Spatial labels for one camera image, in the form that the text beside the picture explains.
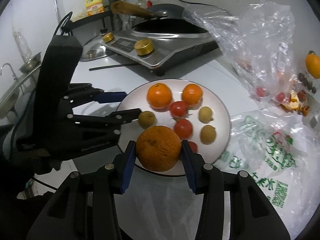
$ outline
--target faucet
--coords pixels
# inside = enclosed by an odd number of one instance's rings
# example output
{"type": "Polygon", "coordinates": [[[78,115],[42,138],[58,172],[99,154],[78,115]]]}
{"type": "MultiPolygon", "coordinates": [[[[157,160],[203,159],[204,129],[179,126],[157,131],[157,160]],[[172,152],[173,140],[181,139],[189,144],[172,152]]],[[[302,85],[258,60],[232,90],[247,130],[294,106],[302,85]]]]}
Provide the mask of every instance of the faucet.
{"type": "Polygon", "coordinates": [[[13,71],[13,68],[12,68],[12,66],[9,64],[9,63],[4,63],[3,65],[2,65],[2,67],[0,68],[0,76],[2,76],[2,69],[3,69],[3,67],[5,66],[5,65],[8,65],[10,68],[11,68],[11,71],[12,71],[12,77],[13,77],[13,79],[14,79],[14,81],[17,81],[18,80],[18,77],[17,77],[17,75],[15,74],[15,72],[13,71]]]}

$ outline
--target orange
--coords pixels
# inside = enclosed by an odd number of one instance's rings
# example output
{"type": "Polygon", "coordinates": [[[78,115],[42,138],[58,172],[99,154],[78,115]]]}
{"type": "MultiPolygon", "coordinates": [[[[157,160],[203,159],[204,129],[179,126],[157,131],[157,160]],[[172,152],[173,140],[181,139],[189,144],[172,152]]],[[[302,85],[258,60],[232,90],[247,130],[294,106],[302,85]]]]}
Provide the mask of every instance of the orange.
{"type": "Polygon", "coordinates": [[[151,126],[137,139],[136,156],[149,171],[168,171],[178,161],[181,142],[166,126],[151,126]]]}
{"type": "Polygon", "coordinates": [[[308,72],[315,79],[320,78],[320,57],[317,56],[312,50],[306,56],[306,67],[308,72]]]}
{"type": "Polygon", "coordinates": [[[181,99],[189,106],[194,106],[202,99],[202,95],[201,87],[196,84],[189,84],[183,89],[181,99]]]}
{"type": "Polygon", "coordinates": [[[147,92],[147,101],[154,109],[164,109],[172,102],[172,93],[165,84],[152,85],[147,92]]]}

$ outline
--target green fruit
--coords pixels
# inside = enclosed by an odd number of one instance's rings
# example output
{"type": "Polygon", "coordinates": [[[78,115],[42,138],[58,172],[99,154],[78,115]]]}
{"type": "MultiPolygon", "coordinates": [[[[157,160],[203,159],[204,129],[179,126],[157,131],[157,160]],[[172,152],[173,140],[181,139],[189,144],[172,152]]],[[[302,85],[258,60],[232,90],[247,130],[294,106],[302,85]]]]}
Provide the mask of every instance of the green fruit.
{"type": "Polygon", "coordinates": [[[152,126],[156,121],[155,114],[150,111],[144,111],[141,114],[139,114],[138,117],[138,123],[142,128],[148,128],[152,126]]]}
{"type": "Polygon", "coordinates": [[[200,140],[203,144],[211,144],[217,137],[216,129],[211,125],[205,125],[200,132],[200,140]]]}
{"type": "Polygon", "coordinates": [[[213,120],[212,110],[210,107],[204,106],[199,110],[199,120],[203,123],[208,123],[213,120]]]}

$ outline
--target plate rim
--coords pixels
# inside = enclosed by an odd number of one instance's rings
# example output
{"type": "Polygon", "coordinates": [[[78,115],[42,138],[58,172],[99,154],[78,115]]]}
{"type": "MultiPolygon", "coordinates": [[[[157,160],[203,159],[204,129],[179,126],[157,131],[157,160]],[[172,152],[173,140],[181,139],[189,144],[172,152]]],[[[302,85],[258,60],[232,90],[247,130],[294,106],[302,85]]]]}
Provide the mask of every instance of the plate rim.
{"type": "MultiPolygon", "coordinates": [[[[178,79],[178,78],[167,78],[167,79],[160,79],[160,80],[149,81],[149,82],[147,82],[147,83],[144,83],[144,84],[136,87],[134,90],[130,91],[129,94],[126,95],[126,97],[127,97],[128,95],[130,95],[133,91],[135,91],[136,89],[138,89],[139,87],[142,87],[142,86],[144,86],[144,85],[146,85],[146,84],[149,84],[149,83],[152,83],[152,82],[159,82],[159,83],[161,83],[162,80],[181,80],[181,81],[191,82],[191,83],[196,84],[196,85],[198,85],[198,86],[204,87],[205,89],[209,90],[212,94],[214,94],[214,95],[217,97],[217,99],[219,99],[219,101],[220,101],[220,102],[222,103],[222,105],[224,106],[225,110],[227,111],[228,117],[229,117],[229,127],[230,127],[229,138],[228,138],[226,147],[225,147],[225,148],[223,149],[223,151],[220,153],[219,157],[218,157],[213,163],[211,163],[211,164],[213,165],[213,164],[221,157],[221,155],[223,154],[223,152],[227,149],[227,147],[229,146],[230,140],[231,140],[232,122],[231,122],[230,113],[229,113],[226,105],[223,103],[223,101],[221,100],[221,98],[218,97],[217,94],[214,93],[213,91],[211,91],[209,88],[207,88],[207,87],[205,87],[205,86],[203,86],[203,85],[201,85],[201,84],[199,84],[199,83],[197,83],[197,82],[193,82],[193,81],[185,80],[185,79],[178,79]]],[[[122,103],[122,101],[121,101],[120,104],[117,106],[116,111],[118,111],[119,106],[121,105],[121,103],[122,103]]],[[[120,146],[119,146],[119,141],[118,141],[118,143],[117,143],[117,146],[118,146],[119,150],[121,151],[121,153],[124,153],[124,152],[121,150],[120,146]]],[[[156,172],[153,172],[153,171],[149,171],[149,170],[147,170],[146,168],[140,167],[140,166],[137,165],[136,163],[135,163],[134,165],[135,165],[136,167],[140,168],[140,169],[143,170],[143,171],[146,171],[146,172],[149,172],[149,173],[151,173],[151,174],[158,175],[158,176],[162,176],[162,177],[183,177],[183,176],[185,176],[185,174],[183,174],[183,175],[160,174],[160,173],[156,173],[156,172]]]]}

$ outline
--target wooden handle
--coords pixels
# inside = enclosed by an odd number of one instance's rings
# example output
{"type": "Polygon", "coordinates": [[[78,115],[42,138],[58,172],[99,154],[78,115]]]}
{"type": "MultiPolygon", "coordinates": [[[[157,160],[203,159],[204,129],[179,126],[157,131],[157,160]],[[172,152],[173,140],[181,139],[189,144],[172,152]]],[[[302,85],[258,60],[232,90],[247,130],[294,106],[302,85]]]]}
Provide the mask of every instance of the wooden handle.
{"type": "Polygon", "coordinates": [[[110,6],[111,11],[116,14],[124,14],[124,15],[132,15],[144,19],[151,19],[155,18],[156,15],[148,10],[141,8],[137,5],[132,3],[124,2],[124,1],[117,1],[111,4],[110,6]]]}

